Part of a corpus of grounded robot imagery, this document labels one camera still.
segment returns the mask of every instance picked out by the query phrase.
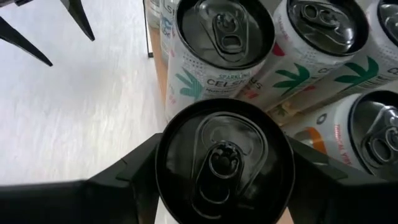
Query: can rim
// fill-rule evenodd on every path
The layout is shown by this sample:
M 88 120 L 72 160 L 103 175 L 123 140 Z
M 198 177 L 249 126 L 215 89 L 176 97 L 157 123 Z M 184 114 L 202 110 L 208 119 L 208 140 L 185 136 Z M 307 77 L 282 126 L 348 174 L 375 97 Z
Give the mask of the can rim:
M 285 197 L 280 200 L 276 200 L 273 206 L 274 209 L 275 208 L 276 209 L 273 212 L 270 212 L 272 216 L 270 216 L 269 218 L 271 223 L 276 223 L 276 221 L 279 220 L 282 214 L 284 213 L 284 210 L 287 207 L 287 204 L 289 202 L 290 196 L 292 195 L 292 191 L 294 188 L 295 162 L 294 162 L 293 149 L 284 132 L 278 127 L 278 125 L 270 117 L 268 117 L 268 115 L 266 115 L 264 112 L 262 112 L 259 108 L 255 107 L 254 105 L 250 105 L 249 103 L 245 103 L 243 101 L 231 98 L 203 100 L 194 103 L 186 107 L 184 110 L 182 110 L 166 126 L 162 138 L 160 139 L 156 149 L 155 176 L 156 176 L 156 184 L 159 191 L 159 195 L 167 211 L 173 216 L 173 218 L 176 221 L 182 223 L 181 219 L 179 219 L 179 217 L 174 213 L 174 211 L 170 209 L 169 203 L 166 202 L 166 200 L 168 199 L 165 198 L 164 191 L 162 190 L 164 182 L 166 182 L 166 180 L 164 180 L 164 171 L 162 170 L 165 159 L 164 156 L 166 155 L 165 152 L 167 152 L 168 145 L 170 144 L 172 136 L 174 135 L 176 130 L 181 128 L 181 126 L 189 119 L 192 119 L 198 116 L 199 114 L 206 113 L 208 111 L 227 111 L 247 117 L 250 120 L 252 120 L 254 123 L 256 123 L 261 130 L 271 129 L 272 133 L 277 132 L 278 133 L 277 135 L 280 136 L 279 141 L 285 142 L 283 146 L 285 150 L 284 155 L 289 156 L 289 158 L 285 158 L 285 160 L 289 162 L 286 162 L 284 166 L 287 167 L 283 171 L 283 174 L 286 175 L 284 176 L 285 183 L 281 185 L 281 188 L 283 188 L 283 190 L 280 191 L 280 194 L 285 195 Z
M 348 135 L 349 135 L 349 142 L 352 145 L 352 148 L 354 149 L 354 153 L 355 156 L 358 158 L 359 163 L 362 165 L 363 168 L 365 168 L 368 173 L 372 174 L 372 175 L 376 175 L 373 170 L 370 168 L 369 165 L 367 165 L 364 161 L 363 156 L 359 153 L 359 151 L 361 149 L 359 149 L 357 147 L 357 145 L 354 142 L 354 138 L 353 138 L 353 128 L 354 128 L 354 112 L 357 108 L 357 106 L 365 99 L 367 100 L 368 98 L 374 98 L 374 95 L 394 95 L 394 96 L 398 96 L 397 93 L 394 93 L 393 91 L 389 91 L 389 90 L 369 90 L 366 91 L 365 93 L 362 93 L 353 103 L 353 105 L 351 106 L 351 108 L 349 109 L 349 113 L 348 113 Z
M 390 3 L 390 1 L 387 1 L 387 0 L 380 0 L 380 1 L 379 1 L 379 4 L 377 4 L 377 9 L 376 9 L 376 11 L 377 11 L 377 18 L 378 18 L 378 20 L 379 20 L 381 29 L 384 31 L 385 35 L 388 37 L 388 39 L 389 39 L 395 46 L 398 46 L 398 40 L 397 40 L 396 38 L 394 38 L 394 37 L 390 34 L 390 32 L 387 30 L 387 27 L 381 22 L 381 10 L 380 10 L 380 6 L 381 6 L 381 4 L 384 4 L 384 3 Z
M 261 12 L 261 16 L 258 16 L 257 18 L 263 18 L 263 24 L 266 25 L 266 27 L 260 26 L 260 29 L 262 31 L 262 35 L 263 37 L 270 37 L 270 40 L 272 40 L 272 43 L 270 45 L 263 45 L 264 50 L 250 63 L 245 64 L 245 65 L 241 65 L 238 67 L 224 67 L 221 65 L 217 65 L 209 60 L 205 60 L 202 57 L 200 57 L 195 50 L 193 50 L 191 48 L 191 46 L 189 46 L 189 44 L 187 43 L 187 41 L 185 40 L 183 34 L 182 34 L 182 18 L 179 20 L 182 12 L 181 10 L 179 10 L 181 8 L 182 4 L 185 4 L 186 2 L 189 2 L 190 4 L 196 3 L 198 2 L 198 0 L 196 1 L 184 1 L 181 0 L 178 4 L 177 7 L 175 8 L 175 15 L 174 15 L 174 21 L 176 23 L 175 27 L 176 29 L 176 33 L 178 35 L 178 37 L 180 38 L 180 41 L 182 42 L 182 44 L 184 45 L 185 48 L 188 49 L 188 51 L 193 54 L 197 59 L 199 59 L 202 62 L 205 62 L 213 67 L 219 68 L 219 69 L 223 69 L 223 70 L 243 70 L 243 69 L 247 69 L 247 68 L 252 68 L 256 65 L 259 65 L 261 62 L 263 62 L 266 57 L 268 56 L 268 54 L 271 52 L 272 48 L 274 47 L 275 44 L 275 26 L 274 26 L 274 21 L 272 19 L 271 14 L 269 13 L 269 11 L 261 4 L 260 1 L 258 0 L 250 0 L 250 1 L 242 1 L 242 2 L 250 2 L 250 4 L 258 4 L 258 9 L 263 10 L 263 12 Z M 272 28 L 273 32 L 270 34 L 266 31 L 267 28 Z
M 287 17 L 289 18 L 290 24 L 292 25 L 294 31 L 296 31 L 296 33 L 301 37 L 301 39 L 303 39 L 309 46 L 311 46 L 314 49 L 317 49 L 320 52 L 327 54 L 327 55 L 332 55 L 332 56 L 337 56 L 337 57 L 347 57 L 347 56 L 354 55 L 354 54 L 358 53 L 366 45 L 366 42 L 369 39 L 369 22 L 366 19 L 366 15 L 365 15 L 364 11 L 361 9 L 361 6 L 359 6 L 359 4 L 356 1 L 354 1 L 354 0 L 329 0 L 328 1 L 330 3 L 335 3 L 338 5 L 344 5 L 344 6 L 347 5 L 345 7 L 345 9 L 349 10 L 349 12 L 351 12 L 351 13 L 354 12 L 354 14 L 357 15 L 354 17 L 354 19 L 356 20 L 355 24 L 358 27 L 357 30 L 364 32 L 363 33 L 364 35 L 362 35 L 362 34 L 357 35 L 357 40 L 354 42 L 354 44 L 350 48 L 349 52 L 340 53 L 340 54 L 324 50 L 324 49 L 318 47 L 317 45 L 313 44 L 311 41 L 309 41 L 307 38 L 305 38 L 303 34 L 301 34 L 301 32 L 296 28 L 296 26 L 293 25 L 292 19 L 289 14 L 289 6 L 292 4 L 293 1 L 295 1 L 295 0 L 287 0 L 287 4 L 286 4 L 286 11 L 288 14 Z

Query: pull tab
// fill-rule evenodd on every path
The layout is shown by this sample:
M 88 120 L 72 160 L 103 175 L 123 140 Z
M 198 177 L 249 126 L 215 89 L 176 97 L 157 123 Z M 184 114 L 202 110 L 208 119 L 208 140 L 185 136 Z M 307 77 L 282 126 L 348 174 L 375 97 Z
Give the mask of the pull tab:
M 247 27 L 241 23 L 230 12 L 222 12 L 213 18 L 213 32 L 215 35 L 215 47 L 223 54 L 242 54 L 242 56 L 231 60 L 229 57 L 224 59 L 237 62 L 245 56 L 247 46 Z
M 236 144 L 219 142 L 213 145 L 195 183 L 194 209 L 206 218 L 221 218 L 236 195 L 242 171 L 243 154 Z
M 365 143 L 368 162 L 374 167 L 391 164 L 398 156 L 398 127 L 387 126 L 371 134 Z
M 301 16 L 307 22 L 324 28 L 336 29 L 340 26 L 336 12 L 325 7 L 320 9 L 316 4 L 307 4 L 302 7 Z

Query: can lid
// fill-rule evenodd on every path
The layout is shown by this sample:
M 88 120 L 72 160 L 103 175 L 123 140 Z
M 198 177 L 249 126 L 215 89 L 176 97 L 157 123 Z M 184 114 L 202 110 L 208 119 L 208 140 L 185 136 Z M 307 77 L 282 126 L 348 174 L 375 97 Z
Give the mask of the can lid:
M 328 54 L 354 54 L 368 39 L 366 16 L 351 0 L 292 0 L 287 10 L 296 32 L 311 46 Z
M 215 99 L 171 120 L 156 173 L 179 223 L 275 223 L 290 197 L 294 162 L 283 132 L 260 109 Z
M 177 27 L 198 58 L 226 69 L 264 60 L 275 39 L 272 18 L 257 0 L 181 1 Z
M 388 38 L 395 45 L 398 45 L 398 2 L 391 0 L 380 1 L 377 16 Z
M 351 138 L 370 173 L 398 180 L 398 94 L 373 91 L 352 107 Z

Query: can label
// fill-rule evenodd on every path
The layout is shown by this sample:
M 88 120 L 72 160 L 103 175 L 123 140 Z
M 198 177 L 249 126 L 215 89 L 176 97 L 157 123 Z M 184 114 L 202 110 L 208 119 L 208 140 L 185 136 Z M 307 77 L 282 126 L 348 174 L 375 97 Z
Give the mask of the can label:
M 273 109 L 270 114 L 276 121 L 287 121 L 299 111 L 308 113 L 350 94 L 398 79 L 398 47 L 384 33 L 376 9 L 377 3 L 368 8 L 371 31 L 365 48 L 337 71 Z
M 292 27 L 286 4 L 283 0 L 274 13 L 276 43 L 272 54 L 238 96 L 266 110 L 352 58 L 334 57 L 309 46 Z
M 160 0 L 160 48 L 165 56 L 169 55 L 170 33 L 176 7 L 176 2 Z
M 171 39 L 165 109 L 168 120 L 198 100 L 235 97 L 264 64 L 223 70 L 194 56 L 176 34 L 175 25 Z
M 366 172 L 356 157 L 349 138 L 349 111 L 360 94 L 348 96 L 332 105 L 282 127 L 286 134 L 346 165 Z

